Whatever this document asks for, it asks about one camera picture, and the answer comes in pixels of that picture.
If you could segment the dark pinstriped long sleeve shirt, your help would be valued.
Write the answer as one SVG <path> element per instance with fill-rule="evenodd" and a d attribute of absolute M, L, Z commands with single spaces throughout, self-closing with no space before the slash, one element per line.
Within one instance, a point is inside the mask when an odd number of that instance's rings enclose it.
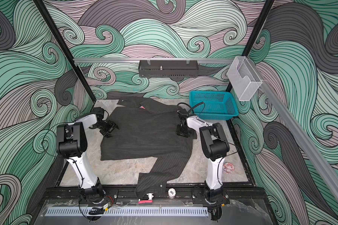
<path fill-rule="evenodd" d="M 150 172 L 139 174 L 135 193 L 137 198 L 147 193 L 163 195 L 167 182 L 182 174 L 192 155 L 195 132 L 188 138 L 176 134 L 177 110 L 186 110 L 143 97 L 122 97 L 117 104 L 109 119 L 119 129 L 112 132 L 112 137 L 103 138 L 100 159 L 156 158 Z"/>

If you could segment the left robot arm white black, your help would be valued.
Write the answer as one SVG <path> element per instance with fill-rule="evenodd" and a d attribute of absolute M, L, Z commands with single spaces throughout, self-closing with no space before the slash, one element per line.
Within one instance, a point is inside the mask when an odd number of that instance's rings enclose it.
<path fill-rule="evenodd" d="M 79 181 L 79 191 L 84 199 L 100 202 L 105 196 L 100 179 L 92 171 L 86 154 L 86 130 L 98 129 L 104 138 L 110 138 L 112 131 L 117 128 L 117 124 L 109 119 L 109 113 L 101 107 L 93 108 L 90 113 L 78 117 L 72 123 L 57 127 L 56 152 L 74 169 Z"/>

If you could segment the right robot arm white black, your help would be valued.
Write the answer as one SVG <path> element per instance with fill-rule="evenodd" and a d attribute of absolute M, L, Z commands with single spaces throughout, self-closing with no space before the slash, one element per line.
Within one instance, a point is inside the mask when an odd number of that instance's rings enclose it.
<path fill-rule="evenodd" d="M 201 148 L 207 158 L 207 177 L 205 180 L 204 197 L 215 202 L 223 194 L 222 168 L 224 158 L 230 151 L 230 143 L 220 123 L 207 122 L 197 115 L 177 112 L 179 124 L 176 134 L 190 137 L 191 130 L 196 131 L 201 140 Z"/>

